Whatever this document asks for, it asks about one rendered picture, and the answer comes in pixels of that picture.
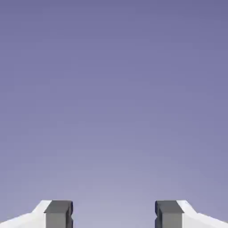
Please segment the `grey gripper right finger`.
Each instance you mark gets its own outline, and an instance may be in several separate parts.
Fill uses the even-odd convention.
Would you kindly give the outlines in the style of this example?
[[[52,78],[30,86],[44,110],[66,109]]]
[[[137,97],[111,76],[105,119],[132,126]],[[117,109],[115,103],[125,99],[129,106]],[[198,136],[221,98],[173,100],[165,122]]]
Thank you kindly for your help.
[[[198,213],[186,200],[157,200],[155,228],[228,228],[228,222]]]

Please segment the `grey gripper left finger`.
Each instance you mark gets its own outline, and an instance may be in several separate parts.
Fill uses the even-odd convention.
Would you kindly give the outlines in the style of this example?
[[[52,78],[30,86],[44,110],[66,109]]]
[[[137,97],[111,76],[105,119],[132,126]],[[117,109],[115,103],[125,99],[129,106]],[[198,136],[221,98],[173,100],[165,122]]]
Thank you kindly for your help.
[[[32,212],[0,223],[0,228],[73,228],[73,201],[42,200]]]

